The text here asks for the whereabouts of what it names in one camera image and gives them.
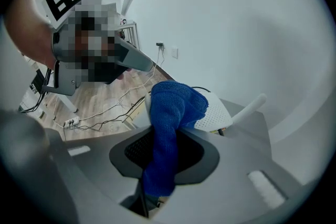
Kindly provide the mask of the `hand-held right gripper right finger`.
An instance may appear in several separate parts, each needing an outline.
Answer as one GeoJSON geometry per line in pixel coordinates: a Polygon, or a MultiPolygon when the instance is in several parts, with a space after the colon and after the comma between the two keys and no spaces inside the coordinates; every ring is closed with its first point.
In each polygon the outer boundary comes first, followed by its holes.
{"type": "Polygon", "coordinates": [[[288,199],[302,185],[271,157],[246,143],[195,129],[183,130],[216,147],[219,163],[202,183],[176,186],[154,222],[245,222],[268,213],[248,174],[264,172],[288,199]]]}

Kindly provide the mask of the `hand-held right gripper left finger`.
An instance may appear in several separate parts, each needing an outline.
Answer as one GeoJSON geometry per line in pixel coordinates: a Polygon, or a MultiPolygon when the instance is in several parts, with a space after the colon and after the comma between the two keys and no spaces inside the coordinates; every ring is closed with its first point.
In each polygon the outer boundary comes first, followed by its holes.
{"type": "Polygon", "coordinates": [[[68,141],[65,146],[84,175],[103,195],[118,205],[148,218],[142,186],[142,164],[138,140],[152,133],[152,127],[102,137],[68,141]]]}

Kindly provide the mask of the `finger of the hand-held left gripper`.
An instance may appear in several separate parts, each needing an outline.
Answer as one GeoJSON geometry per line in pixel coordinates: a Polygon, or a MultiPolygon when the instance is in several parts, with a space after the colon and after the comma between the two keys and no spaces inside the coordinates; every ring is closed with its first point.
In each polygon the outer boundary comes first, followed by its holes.
{"type": "Polygon", "coordinates": [[[127,68],[150,71],[153,61],[139,49],[123,39],[117,39],[117,64],[127,68]]]}
{"type": "Polygon", "coordinates": [[[127,67],[114,62],[95,62],[89,66],[88,81],[111,84],[127,70],[127,67]]]}

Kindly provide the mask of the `blue cloth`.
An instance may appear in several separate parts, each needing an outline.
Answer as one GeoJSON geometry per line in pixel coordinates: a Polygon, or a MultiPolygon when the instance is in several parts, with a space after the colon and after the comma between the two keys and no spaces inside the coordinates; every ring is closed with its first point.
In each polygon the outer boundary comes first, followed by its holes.
{"type": "Polygon", "coordinates": [[[205,116],[207,108],[208,100],[186,84],[166,80],[152,88],[153,160],[143,172],[143,187],[147,195],[167,197],[173,192],[178,167],[176,130],[193,128],[205,116]]]}

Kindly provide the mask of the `person's left forearm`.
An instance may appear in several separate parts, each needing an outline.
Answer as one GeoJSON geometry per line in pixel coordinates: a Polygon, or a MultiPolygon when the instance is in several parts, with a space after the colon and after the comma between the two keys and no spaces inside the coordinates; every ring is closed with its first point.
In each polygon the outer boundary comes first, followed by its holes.
{"type": "Polygon", "coordinates": [[[10,38],[24,56],[54,69],[53,31],[38,12],[35,0],[12,0],[6,9],[4,23],[10,38]]]}

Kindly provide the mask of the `flat grey network device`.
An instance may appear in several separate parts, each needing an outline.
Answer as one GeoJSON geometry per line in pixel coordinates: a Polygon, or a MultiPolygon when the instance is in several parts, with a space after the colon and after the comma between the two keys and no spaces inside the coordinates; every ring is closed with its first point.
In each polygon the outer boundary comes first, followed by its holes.
{"type": "Polygon", "coordinates": [[[255,111],[236,125],[224,130],[224,136],[248,144],[271,158],[271,146],[268,127],[264,115],[255,111]]]}

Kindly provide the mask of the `white power strip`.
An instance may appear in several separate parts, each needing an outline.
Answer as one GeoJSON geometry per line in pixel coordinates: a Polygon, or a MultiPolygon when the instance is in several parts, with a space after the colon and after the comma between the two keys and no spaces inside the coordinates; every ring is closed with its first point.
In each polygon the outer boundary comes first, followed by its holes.
{"type": "Polygon", "coordinates": [[[80,121],[80,117],[79,116],[74,117],[72,119],[68,119],[68,120],[65,121],[64,128],[69,128],[69,127],[78,125],[79,121],[80,121]]]}

